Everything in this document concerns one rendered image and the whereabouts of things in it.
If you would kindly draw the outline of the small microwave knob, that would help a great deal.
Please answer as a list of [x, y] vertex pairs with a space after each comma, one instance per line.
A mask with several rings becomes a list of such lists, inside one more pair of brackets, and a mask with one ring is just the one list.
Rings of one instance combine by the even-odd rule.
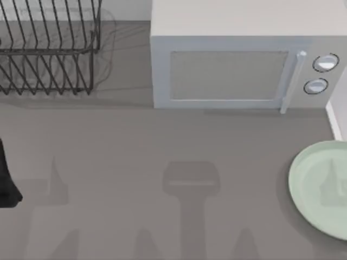
[[317, 95], [323, 93], [329, 86], [327, 80], [323, 78], [307, 81], [303, 87], [303, 90], [308, 95]]

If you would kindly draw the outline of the pale green plate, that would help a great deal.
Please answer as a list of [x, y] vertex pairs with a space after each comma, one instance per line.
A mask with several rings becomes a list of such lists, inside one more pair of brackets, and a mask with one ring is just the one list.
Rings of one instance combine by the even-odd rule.
[[288, 171], [288, 190], [308, 223], [347, 241], [346, 141], [321, 141], [300, 151]]

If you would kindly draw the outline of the pale microwave oven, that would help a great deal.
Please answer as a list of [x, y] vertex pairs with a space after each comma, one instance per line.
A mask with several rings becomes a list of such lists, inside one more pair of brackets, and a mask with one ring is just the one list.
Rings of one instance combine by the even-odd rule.
[[[296, 39], [307, 57], [290, 108], [325, 108], [347, 72], [347, 0], [153, 0], [152, 36], [270, 36]], [[319, 73], [313, 61], [335, 54], [339, 64]], [[307, 81], [323, 78], [328, 88], [308, 95]]]

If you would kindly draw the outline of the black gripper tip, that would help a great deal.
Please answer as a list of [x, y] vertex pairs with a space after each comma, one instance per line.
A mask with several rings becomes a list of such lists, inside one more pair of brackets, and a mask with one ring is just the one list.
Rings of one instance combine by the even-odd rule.
[[22, 200], [23, 196], [10, 175], [0, 138], [0, 209], [15, 208]]

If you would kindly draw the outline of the large microwave knob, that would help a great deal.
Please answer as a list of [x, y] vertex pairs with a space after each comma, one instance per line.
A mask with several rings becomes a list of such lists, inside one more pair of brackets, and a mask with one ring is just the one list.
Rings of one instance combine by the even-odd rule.
[[313, 61], [313, 69], [319, 73], [325, 73], [333, 70], [339, 64], [339, 57], [335, 54], [318, 56]]

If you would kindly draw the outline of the microwave oven door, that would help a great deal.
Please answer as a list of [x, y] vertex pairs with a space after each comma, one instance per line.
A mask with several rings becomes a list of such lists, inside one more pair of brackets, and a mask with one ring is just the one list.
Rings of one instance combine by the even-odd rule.
[[296, 39], [270, 36], [152, 36], [156, 108], [278, 109]]

